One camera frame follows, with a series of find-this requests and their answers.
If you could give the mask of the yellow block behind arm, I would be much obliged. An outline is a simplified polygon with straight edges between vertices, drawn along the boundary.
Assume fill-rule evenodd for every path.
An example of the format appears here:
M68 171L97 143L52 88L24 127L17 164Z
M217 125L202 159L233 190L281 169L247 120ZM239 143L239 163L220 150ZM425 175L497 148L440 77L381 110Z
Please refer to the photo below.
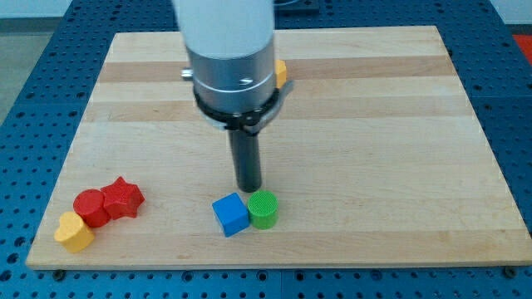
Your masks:
M284 60L275 61L276 88L281 89L287 81L287 67Z

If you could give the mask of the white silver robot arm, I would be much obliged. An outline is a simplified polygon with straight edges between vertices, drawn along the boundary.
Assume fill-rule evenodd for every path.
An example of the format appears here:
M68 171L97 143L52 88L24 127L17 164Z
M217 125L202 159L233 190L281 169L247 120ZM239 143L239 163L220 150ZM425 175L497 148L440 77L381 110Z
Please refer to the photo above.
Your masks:
M273 0L175 0L195 94L212 110L244 113L275 89Z

